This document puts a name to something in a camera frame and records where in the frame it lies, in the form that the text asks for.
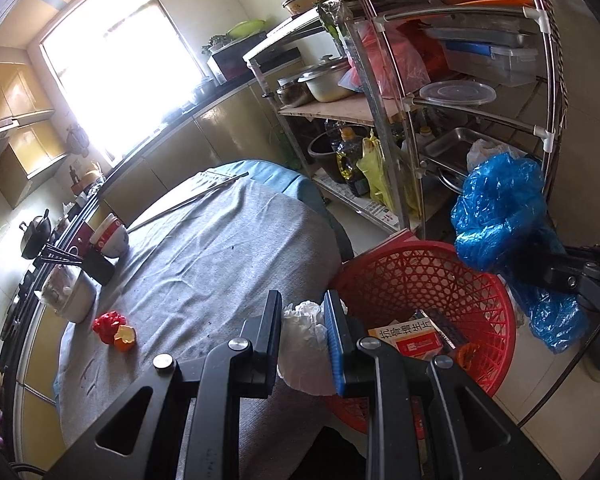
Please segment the blue plastic bag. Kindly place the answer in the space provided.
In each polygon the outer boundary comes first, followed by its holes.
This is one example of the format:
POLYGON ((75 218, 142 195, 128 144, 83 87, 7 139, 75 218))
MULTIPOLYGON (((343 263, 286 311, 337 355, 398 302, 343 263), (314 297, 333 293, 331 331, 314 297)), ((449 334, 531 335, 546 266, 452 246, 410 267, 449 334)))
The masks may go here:
POLYGON ((468 174, 451 211, 458 258, 471 269, 498 274, 528 318, 533 336, 546 348, 562 353, 588 330, 588 319, 573 294, 535 285, 524 278, 538 261, 515 257, 539 247, 542 255, 562 255, 564 246, 546 222, 543 176, 532 159, 507 153, 492 156, 468 174))

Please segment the stainless steel tray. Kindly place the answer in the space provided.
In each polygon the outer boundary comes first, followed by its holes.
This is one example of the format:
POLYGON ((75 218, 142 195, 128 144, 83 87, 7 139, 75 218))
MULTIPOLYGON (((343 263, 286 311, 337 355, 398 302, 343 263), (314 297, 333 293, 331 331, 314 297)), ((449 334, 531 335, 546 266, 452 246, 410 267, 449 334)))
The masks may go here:
POLYGON ((519 148, 465 127, 454 128, 442 134, 420 152, 427 162, 438 162, 441 169, 458 176, 467 176, 488 158, 503 153, 508 153, 513 158, 527 156, 519 148))

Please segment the metal storage rack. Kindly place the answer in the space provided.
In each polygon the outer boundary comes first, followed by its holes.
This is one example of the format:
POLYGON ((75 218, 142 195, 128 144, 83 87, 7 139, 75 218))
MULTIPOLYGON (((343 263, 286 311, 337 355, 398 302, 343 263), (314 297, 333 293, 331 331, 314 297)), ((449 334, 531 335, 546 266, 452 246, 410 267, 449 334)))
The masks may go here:
POLYGON ((419 154, 411 112, 419 107, 434 107, 440 110, 452 110, 464 113, 468 116, 485 119, 492 124, 499 124, 515 131, 525 132, 535 136, 543 147, 542 174, 543 195, 546 198, 552 194, 556 171, 559 160, 560 140, 565 129, 566 113, 568 107, 567 89, 564 77, 564 58, 562 57, 562 43, 560 42, 559 30, 555 22, 553 3, 550 0, 533 0, 533 6, 521 6, 520 8, 498 8, 497 6, 402 6, 400 9, 378 12, 374 0, 358 0, 364 18, 376 32, 380 33, 377 39, 383 55, 390 55, 388 40, 385 34, 385 26, 394 20, 410 20, 411 18, 422 18, 442 14, 493 14, 513 16, 514 18, 525 18, 534 21, 538 25, 543 40, 545 71, 546 71, 546 121, 543 127, 529 125, 514 118, 508 118, 498 114, 478 110, 475 106, 440 105, 427 102, 416 94, 406 92, 403 88, 400 75, 396 68, 396 61, 391 60, 396 83, 392 85, 393 96, 389 99, 396 106, 396 112, 400 119, 403 132, 406 135, 407 151, 406 161, 399 162, 398 156, 401 151, 396 148, 391 133, 390 116, 378 90, 378 84, 370 61, 362 46, 362 40, 355 30, 354 18, 345 15, 337 18, 340 40, 351 55, 352 62, 361 77, 361 84, 370 107, 374 121, 374 129, 378 134, 381 144, 381 153, 384 156, 385 176, 388 179, 391 196, 396 208, 396 218, 399 228, 409 229, 411 220, 416 220, 416 230, 420 234, 426 233, 426 209, 425 196, 422 190, 422 160, 419 154))

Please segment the long wooden stick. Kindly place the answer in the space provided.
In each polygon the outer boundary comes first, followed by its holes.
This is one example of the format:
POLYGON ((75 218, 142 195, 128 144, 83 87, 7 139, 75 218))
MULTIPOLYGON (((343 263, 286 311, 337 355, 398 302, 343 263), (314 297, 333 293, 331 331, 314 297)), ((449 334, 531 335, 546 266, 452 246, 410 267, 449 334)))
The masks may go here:
POLYGON ((167 216, 168 214, 173 214, 175 211, 188 206, 190 204, 192 204, 193 202, 196 202, 196 200, 199 200, 202 196, 208 195, 212 192, 215 192, 217 190, 222 190, 222 188, 227 188, 228 186, 232 185, 234 182, 248 177, 249 176, 249 172, 243 172, 242 174, 236 174, 236 176, 231 176, 221 182, 215 183, 214 185, 210 185, 208 186, 208 188, 205 188, 204 190, 201 190, 197 193, 195 193, 194 195, 190 196, 189 198, 186 198, 186 200, 181 200, 179 203, 172 205, 169 208, 166 208, 166 210, 164 211, 160 211, 158 212, 158 214, 154 214, 152 217, 140 222, 137 226, 131 226, 128 229, 128 232, 134 233, 135 231, 143 228, 144 226, 148 226, 148 224, 151 224, 152 222, 155 222, 161 218, 164 218, 165 216, 167 216))

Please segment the yellow plastic bag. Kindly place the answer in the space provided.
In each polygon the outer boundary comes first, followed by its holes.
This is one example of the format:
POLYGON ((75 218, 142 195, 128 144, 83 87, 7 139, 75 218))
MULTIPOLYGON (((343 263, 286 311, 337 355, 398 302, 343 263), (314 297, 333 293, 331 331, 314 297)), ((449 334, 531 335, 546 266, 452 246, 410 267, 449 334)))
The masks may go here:
POLYGON ((362 157, 356 163, 362 171, 370 187, 370 198, 387 207, 391 212, 396 212, 387 178, 385 176, 384 158, 381 153, 380 141, 375 136, 374 130, 362 139, 362 157))

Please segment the white ceramic bowl with trash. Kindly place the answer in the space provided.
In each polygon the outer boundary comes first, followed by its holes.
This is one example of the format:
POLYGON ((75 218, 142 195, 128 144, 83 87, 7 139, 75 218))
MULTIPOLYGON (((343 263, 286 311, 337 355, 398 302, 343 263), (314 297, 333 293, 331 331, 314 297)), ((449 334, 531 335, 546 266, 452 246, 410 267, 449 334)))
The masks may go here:
POLYGON ((56 264, 36 293, 45 307, 71 323, 82 323, 93 307, 96 287, 77 266, 56 264))

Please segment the orange peel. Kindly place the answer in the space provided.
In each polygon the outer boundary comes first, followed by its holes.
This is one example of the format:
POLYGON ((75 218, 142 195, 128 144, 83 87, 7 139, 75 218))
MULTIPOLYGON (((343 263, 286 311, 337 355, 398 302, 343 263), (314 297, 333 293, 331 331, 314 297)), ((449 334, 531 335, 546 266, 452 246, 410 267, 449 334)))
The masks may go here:
POLYGON ((136 333, 132 326, 120 325, 114 334, 114 348, 120 352, 128 352, 136 345, 136 333))

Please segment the red plastic mesh basket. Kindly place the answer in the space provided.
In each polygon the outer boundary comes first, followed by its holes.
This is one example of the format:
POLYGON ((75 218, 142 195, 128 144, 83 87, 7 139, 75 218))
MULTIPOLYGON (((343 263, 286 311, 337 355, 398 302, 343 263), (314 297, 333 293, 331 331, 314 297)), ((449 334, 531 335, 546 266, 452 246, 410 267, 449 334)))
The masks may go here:
POLYGON ((443 318, 476 348, 467 373, 486 394, 504 382, 516 344, 512 302, 497 276, 465 266, 452 245, 404 230, 343 263, 329 287, 368 330, 418 311, 443 318))

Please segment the black microwave oven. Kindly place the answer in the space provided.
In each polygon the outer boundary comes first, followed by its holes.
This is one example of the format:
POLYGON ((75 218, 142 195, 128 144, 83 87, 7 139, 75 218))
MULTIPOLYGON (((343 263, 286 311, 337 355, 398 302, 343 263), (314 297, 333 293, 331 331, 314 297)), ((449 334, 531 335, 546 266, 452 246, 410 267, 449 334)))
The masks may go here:
POLYGON ((266 38, 265 32, 232 41, 220 50, 212 52, 208 58, 208 67, 219 84, 225 84, 248 72, 244 55, 266 38))

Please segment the round clear plastic lid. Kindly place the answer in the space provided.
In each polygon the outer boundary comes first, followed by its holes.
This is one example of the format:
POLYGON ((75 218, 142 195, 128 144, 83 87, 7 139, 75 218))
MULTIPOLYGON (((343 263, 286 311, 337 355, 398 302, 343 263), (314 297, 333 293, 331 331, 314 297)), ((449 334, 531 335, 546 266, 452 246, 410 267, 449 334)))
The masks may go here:
POLYGON ((427 84, 419 97, 434 104, 480 106, 494 102, 496 91, 488 84, 473 80, 447 80, 427 84))

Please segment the grey tablecloth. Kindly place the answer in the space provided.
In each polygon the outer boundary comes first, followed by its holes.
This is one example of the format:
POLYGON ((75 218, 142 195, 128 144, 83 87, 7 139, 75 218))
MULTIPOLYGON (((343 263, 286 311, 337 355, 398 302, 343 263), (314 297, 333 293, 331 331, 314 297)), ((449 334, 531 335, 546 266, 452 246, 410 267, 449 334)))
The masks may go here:
POLYGON ((66 452, 52 479, 286 479, 324 426, 315 396, 277 376, 242 398, 238 372, 270 290, 320 301, 340 268, 322 196, 242 178, 130 236, 93 311, 134 328, 128 352, 70 324, 58 364, 66 452))

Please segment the red plastic bag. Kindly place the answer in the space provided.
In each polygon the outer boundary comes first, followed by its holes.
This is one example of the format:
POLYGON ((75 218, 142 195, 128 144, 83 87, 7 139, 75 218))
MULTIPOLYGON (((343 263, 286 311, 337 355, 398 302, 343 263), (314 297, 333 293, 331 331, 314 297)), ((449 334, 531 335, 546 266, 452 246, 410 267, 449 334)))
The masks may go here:
POLYGON ((110 346, 114 343, 114 336, 116 336, 119 327, 125 324, 126 318, 124 315, 117 311, 109 311, 94 319, 92 331, 99 336, 103 344, 110 346))
POLYGON ((382 54, 377 41, 380 33, 369 22, 355 25, 383 98, 393 96, 392 85, 396 83, 391 60, 396 61, 406 92, 414 92, 430 82, 452 75, 442 45, 426 34, 427 28, 428 25, 422 20, 389 22, 385 26, 385 34, 392 54, 390 56, 382 54))

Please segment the white pot with lid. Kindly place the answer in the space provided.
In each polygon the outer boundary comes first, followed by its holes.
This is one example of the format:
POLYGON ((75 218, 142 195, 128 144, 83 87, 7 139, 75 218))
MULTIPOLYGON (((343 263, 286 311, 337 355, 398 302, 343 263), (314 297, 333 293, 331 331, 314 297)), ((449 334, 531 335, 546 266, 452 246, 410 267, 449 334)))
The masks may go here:
POLYGON ((298 78, 298 83, 305 84, 318 102, 340 101, 354 95, 352 90, 340 84, 340 80, 349 70, 350 65, 346 58, 326 56, 318 64, 308 67, 298 78))

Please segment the orange white cardboard box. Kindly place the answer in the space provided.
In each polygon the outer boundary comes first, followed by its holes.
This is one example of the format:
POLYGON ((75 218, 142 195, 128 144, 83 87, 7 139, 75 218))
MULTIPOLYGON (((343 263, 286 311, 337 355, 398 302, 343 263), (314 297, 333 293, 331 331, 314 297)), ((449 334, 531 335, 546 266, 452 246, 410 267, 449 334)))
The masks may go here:
POLYGON ((385 341, 408 358, 430 361, 443 350, 437 331, 426 318, 372 328, 368 334, 385 341))

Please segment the clear plastic storage box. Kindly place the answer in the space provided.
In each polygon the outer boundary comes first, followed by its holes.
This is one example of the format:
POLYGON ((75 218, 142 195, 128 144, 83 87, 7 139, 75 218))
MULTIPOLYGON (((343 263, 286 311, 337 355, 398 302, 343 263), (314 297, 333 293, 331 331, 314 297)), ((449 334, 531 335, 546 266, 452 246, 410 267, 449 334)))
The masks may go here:
POLYGON ((515 88, 543 77, 539 52, 533 48, 509 48, 468 41, 443 41, 451 70, 515 88))

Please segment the black wok on stove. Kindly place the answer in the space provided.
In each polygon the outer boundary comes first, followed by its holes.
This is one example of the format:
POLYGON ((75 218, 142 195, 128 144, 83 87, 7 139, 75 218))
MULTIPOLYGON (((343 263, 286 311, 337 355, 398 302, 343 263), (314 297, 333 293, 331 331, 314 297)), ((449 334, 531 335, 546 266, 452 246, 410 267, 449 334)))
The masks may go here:
POLYGON ((21 222, 19 229, 23 232, 20 243, 21 257, 33 260, 41 252, 52 234, 50 211, 46 209, 42 216, 36 216, 29 223, 21 222))

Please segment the cooking oil bottle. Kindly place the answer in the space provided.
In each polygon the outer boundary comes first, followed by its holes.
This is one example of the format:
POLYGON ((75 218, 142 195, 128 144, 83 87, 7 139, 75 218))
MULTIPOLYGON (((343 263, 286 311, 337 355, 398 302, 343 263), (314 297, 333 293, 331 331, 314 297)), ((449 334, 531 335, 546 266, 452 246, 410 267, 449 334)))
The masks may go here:
POLYGON ((358 168, 358 162, 363 156, 363 138, 351 127, 341 127, 339 131, 340 143, 336 154, 340 174, 354 196, 365 196, 370 192, 370 186, 362 170, 358 168))

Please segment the red plastic bag on rack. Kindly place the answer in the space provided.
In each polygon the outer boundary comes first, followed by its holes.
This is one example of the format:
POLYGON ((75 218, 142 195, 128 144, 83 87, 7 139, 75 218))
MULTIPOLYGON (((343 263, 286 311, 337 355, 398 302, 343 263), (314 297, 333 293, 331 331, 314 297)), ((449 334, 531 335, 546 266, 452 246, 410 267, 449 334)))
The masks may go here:
POLYGON ((380 33, 369 22, 355 25, 383 98, 393 96, 392 85, 396 83, 391 60, 396 61, 406 92, 414 92, 430 82, 452 75, 442 45, 426 34, 427 28, 428 25, 422 20, 389 22, 385 26, 385 34, 392 54, 390 56, 382 54, 377 41, 380 33))

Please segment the red white ceramic bowl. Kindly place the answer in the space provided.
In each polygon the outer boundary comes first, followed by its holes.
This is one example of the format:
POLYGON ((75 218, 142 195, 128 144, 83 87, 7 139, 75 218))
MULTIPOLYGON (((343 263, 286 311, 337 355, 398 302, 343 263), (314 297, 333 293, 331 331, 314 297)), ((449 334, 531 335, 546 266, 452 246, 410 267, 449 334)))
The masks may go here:
POLYGON ((107 258, 120 258, 129 249, 129 233, 118 217, 108 214, 90 237, 90 244, 107 258))

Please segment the white paper tissue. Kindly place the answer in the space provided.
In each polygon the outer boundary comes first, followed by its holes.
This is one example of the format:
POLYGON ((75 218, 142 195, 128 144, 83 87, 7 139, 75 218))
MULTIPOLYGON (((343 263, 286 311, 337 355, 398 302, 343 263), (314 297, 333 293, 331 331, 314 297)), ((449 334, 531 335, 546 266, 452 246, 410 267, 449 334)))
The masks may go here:
POLYGON ((283 310, 277 373, 289 388, 309 396, 336 393, 321 304, 302 301, 283 310))

